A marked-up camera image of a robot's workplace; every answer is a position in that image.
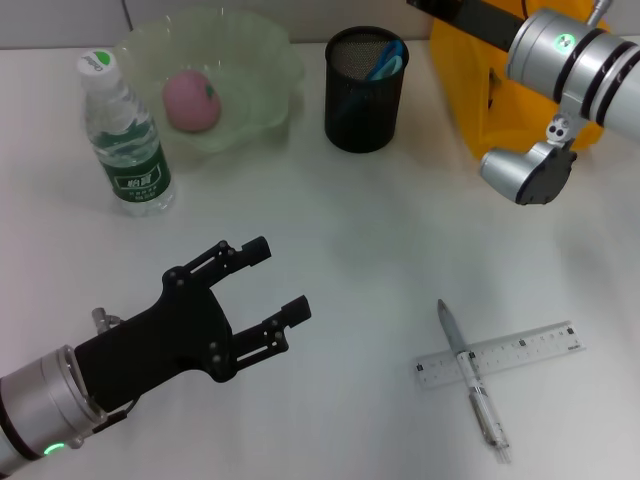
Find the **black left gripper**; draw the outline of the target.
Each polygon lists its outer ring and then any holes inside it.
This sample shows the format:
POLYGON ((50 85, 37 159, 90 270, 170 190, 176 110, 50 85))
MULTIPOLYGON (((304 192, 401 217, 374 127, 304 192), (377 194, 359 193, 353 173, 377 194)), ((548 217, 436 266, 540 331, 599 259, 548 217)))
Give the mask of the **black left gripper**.
POLYGON ((259 236, 240 249, 220 241, 184 266, 163 275, 161 296, 147 310, 74 349, 90 398, 111 412, 189 370, 213 379, 231 377, 289 349, 286 328, 311 318, 300 296, 260 324, 233 336, 211 287, 227 276, 269 259, 259 236))

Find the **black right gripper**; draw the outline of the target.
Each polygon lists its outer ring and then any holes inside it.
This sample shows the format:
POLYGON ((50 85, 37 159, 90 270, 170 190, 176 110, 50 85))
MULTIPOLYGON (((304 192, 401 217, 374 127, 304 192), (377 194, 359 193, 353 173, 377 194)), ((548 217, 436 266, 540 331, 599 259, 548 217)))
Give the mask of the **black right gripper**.
POLYGON ((500 50, 509 50, 524 20, 476 0, 408 0, 407 4, 500 50))

